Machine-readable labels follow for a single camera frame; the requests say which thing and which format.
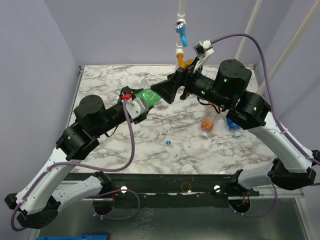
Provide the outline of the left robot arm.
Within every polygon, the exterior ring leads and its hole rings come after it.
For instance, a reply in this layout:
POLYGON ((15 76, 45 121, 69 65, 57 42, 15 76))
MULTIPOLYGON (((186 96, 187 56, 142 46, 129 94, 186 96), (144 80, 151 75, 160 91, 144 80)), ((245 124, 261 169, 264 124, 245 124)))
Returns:
POLYGON ((13 230, 41 229, 77 201, 107 197, 112 182, 106 168, 95 167, 92 176, 71 187, 60 189, 59 185, 74 167, 83 166, 84 159, 99 145, 100 136, 124 122, 131 126, 145 120, 159 100, 150 89, 129 87, 121 90, 117 103, 109 108, 100 96, 85 96, 74 109, 75 122, 63 131, 38 174, 23 190, 5 197, 13 211, 11 224, 19 223, 13 230))

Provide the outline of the green plastic bottle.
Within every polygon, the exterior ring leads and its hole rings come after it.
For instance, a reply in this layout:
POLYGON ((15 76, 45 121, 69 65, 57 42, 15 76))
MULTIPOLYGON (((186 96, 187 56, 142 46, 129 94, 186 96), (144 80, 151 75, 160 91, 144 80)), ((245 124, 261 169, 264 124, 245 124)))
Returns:
POLYGON ((142 91, 136 93, 135 96, 142 98, 148 107, 153 107, 162 99, 157 93, 152 91, 150 88, 143 89, 142 91))

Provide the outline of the clear plastic bottle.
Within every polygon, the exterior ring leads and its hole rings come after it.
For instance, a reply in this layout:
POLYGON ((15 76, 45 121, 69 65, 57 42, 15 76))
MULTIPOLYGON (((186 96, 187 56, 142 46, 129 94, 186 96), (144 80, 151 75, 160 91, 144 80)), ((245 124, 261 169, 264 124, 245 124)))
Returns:
POLYGON ((143 90, 150 90, 151 89, 151 84, 149 83, 149 81, 146 78, 141 80, 141 88, 143 90))

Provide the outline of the white blue bottle cap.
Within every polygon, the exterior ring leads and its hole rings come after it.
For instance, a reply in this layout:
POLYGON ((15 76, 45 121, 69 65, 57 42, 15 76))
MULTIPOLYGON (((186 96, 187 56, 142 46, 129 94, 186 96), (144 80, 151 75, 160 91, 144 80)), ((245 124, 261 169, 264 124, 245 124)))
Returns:
POLYGON ((165 141, 165 145, 166 146, 171 146, 172 145, 172 141, 171 140, 166 140, 165 141))

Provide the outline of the orange plastic bottle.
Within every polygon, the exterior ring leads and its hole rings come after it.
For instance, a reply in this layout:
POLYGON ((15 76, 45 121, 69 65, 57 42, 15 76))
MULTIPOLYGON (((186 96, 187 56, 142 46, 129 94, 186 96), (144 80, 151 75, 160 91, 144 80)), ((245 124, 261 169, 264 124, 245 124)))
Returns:
POLYGON ((217 112, 213 106, 207 105, 205 108, 203 120, 200 125, 201 136, 208 138, 214 128, 217 112))

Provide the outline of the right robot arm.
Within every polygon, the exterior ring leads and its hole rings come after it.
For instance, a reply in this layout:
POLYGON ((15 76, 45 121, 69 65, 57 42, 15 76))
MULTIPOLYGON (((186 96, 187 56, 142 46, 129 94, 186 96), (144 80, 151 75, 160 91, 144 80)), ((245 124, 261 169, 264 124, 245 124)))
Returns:
POLYGON ((285 190, 296 190, 314 184, 316 172, 313 158, 319 151, 311 151, 277 123, 271 106, 258 94, 246 90, 252 72, 236 59, 220 63, 215 79, 196 69, 198 59, 186 68, 178 68, 167 79, 151 86, 168 104, 175 100, 183 87, 181 100, 195 95, 222 111, 243 130, 259 138, 275 155, 271 163, 249 170, 238 170, 230 183, 230 191, 241 196, 254 187, 274 184, 285 190))

